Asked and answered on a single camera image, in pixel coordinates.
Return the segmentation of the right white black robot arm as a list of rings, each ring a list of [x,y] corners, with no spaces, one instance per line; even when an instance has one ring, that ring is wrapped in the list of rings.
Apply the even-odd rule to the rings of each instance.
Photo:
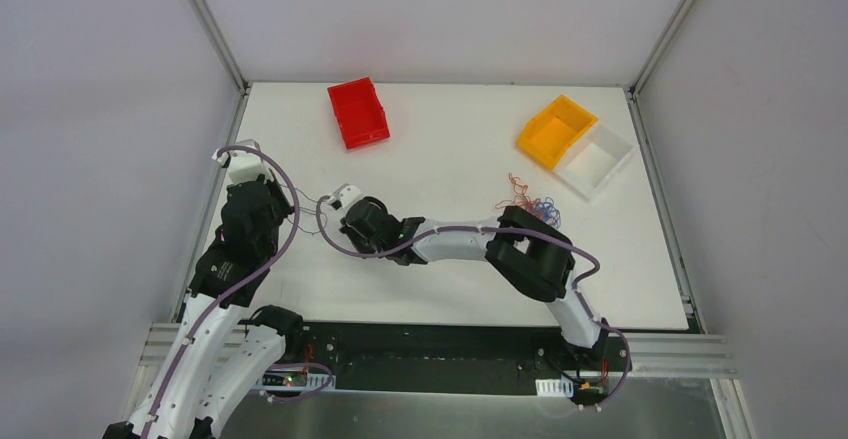
[[[398,219],[381,201],[365,197],[347,207],[340,231],[355,257],[386,258],[401,266],[485,262],[519,293],[547,306],[573,364],[590,369],[607,356],[608,324],[578,289],[599,271],[599,260],[518,206],[478,222],[439,222]]]

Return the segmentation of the yellow plastic bin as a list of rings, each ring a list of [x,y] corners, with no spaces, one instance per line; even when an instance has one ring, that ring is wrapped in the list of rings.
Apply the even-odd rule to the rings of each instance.
[[[553,170],[597,122],[594,114],[559,95],[527,122],[516,139],[516,146],[539,165]]]

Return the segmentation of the white plastic bin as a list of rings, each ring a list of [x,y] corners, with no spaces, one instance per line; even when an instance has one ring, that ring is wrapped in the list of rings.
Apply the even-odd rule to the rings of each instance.
[[[610,127],[592,126],[554,167],[554,176],[587,203],[593,202],[638,151]]]

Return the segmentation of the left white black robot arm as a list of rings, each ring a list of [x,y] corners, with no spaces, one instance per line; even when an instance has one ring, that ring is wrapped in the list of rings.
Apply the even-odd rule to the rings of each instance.
[[[294,211],[280,184],[265,174],[228,186],[215,238],[195,266],[177,337],[146,398],[107,438],[216,438],[277,360],[297,361],[305,349],[302,317],[263,306],[249,320],[238,350],[221,352],[267,276],[279,229]]]

